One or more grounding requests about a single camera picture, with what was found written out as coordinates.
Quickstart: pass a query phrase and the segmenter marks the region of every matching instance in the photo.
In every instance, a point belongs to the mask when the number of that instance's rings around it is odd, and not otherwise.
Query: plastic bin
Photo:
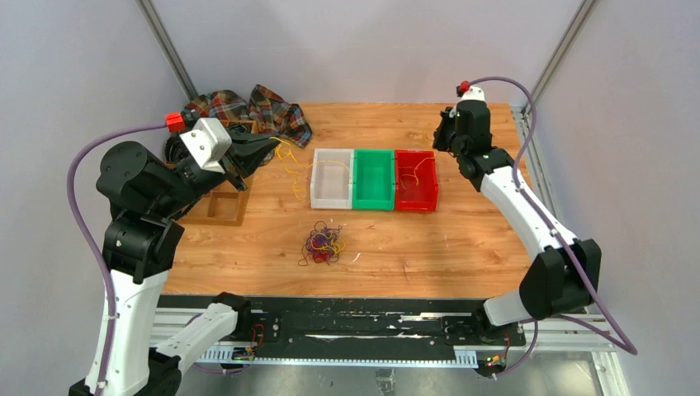
[[[394,152],[355,150],[353,209],[393,210],[395,197]]]
[[[434,211],[438,206],[438,175],[435,172],[433,152],[396,150],[394,157],[396,161],[395,209]]]
[[[314,166],[311,171],[312,209],[352,209],[354,158],[355,150],[350,148],[314,150]]]

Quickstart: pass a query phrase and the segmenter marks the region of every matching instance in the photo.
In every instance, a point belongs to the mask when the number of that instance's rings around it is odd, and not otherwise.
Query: red tray
[[[432,151],[395,150],[396,202],[394,210],[435,211],[438,175]]]

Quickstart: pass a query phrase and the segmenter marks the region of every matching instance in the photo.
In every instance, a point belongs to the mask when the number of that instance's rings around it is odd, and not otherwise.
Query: wall
[[[464,80],[534,87],[580,0],[154,0],[199,93],[451,102]],[[493,84],[489,100],[522,103]]]
[[[158,122],[186,98],[134,1],[4,2],[0,26],[0,384],[3,394],[66,394],[88,373],[104,295],[69,211],[69,163],[97,136]],[[166,136],[137,139],[159,153]],[[104,151],[76,182],[100,245]]]
[[[564,221],[603,249],[601,295],[639,347],[631,394],[697,394],[700,3],[605,0],[539,106]]]

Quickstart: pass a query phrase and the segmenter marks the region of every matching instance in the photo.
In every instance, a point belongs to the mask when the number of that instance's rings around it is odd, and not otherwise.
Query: white bin
[[[354,162],[355,150],[351,148],[317,148],[314,151],[312,209],[352,209]]]

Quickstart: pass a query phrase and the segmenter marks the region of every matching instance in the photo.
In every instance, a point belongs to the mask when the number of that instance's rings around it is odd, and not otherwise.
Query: table
[[[293,153],[308,165],[316,148],[430,149],[445,104],[301,107],[314,136]],[[509,105],[489,108],[494,145],[515,157],[519,141]],[[287,166],[298,170],[291,161]],[[291,177],[274,159],[255,173],[242,226],[186,226],[163,292],[486,298],[518,287],[530,262],[516,233],[460,175],[454,158],[437,153],[436,167],[434,213],[312,210],[309,194],[297,200]],[[524,162],[521,169],[529,180]],[[300,181],[307,189],[310,173]],[[318,220],[343,226],[345,250],[336,263],[299,266],[302,245]]]

